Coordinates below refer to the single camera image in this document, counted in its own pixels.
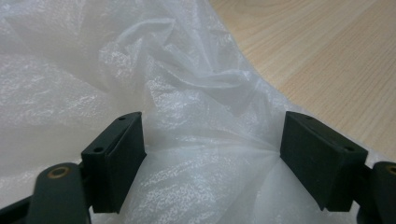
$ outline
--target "white plastic sheet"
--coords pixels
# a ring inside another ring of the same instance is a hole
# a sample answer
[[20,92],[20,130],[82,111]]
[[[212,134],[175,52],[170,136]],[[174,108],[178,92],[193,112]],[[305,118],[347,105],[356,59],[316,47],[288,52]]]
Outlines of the white plastic sheet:
[[0,207],[114,118],[143,112],[147,157],[95,223],[354,223],[320,212],[279,158],[286,110],[206,1],[0,6]]

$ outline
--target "black plastic block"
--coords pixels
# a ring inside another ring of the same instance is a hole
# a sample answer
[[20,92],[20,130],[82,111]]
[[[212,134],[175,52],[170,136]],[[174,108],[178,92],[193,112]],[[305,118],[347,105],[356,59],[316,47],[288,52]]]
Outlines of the black plastic block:
[[78,165],[61,163],[41,172],[27,223],[91,223]]
[[321,210],[349,211],[354,174],[368,152],[307,115],[287,112],[280,157]]
[[89,177],[93,212],[120,212],[140,164],[146,157],[141,113],[114,120],[82,153]]

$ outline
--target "bubble wrap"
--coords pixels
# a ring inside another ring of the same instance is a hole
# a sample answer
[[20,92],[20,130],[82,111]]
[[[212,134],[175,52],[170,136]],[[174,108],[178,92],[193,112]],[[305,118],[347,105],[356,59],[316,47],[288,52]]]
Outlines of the bubble wrap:
[[355,223],[279,158],[286,110],[207,1],[0,1],[0,207],[142,111],[148,155],[94,223]]

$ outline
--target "wooden table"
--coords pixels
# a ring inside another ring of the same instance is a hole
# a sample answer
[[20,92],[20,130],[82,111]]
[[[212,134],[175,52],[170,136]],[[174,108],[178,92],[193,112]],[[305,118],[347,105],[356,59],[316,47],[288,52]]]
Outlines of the wooden table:
[[210,0],[262,77],[396,161],[395,0]]

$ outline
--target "mounting hole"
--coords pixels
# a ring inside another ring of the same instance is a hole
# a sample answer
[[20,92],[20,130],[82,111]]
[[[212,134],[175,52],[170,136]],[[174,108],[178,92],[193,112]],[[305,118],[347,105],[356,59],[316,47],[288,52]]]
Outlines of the mounting hole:
[[69,171],[70,171],[69,167],[61,166],[61,167],[58,167],[58,168],[55,168],[55,169],[49,171],[48,177],[50,179],[58,179],[58,178],[66,176],[69,173]]
[[96,147],[96,148],[93,149],[93,152],[96,152],[96,153],[99,153],[99,152],[102,152],[102,151],[103,151],[102,147]]
[[346,151],[355,151],[355,148],[353,148],[353,147],[344,147],[344,149]]
[[388,171],[389,171],[391,174],[396,175],[396,166],[395,166],[395,165],[390,165],[390,166],[388,166],[387,168],[388,168]]

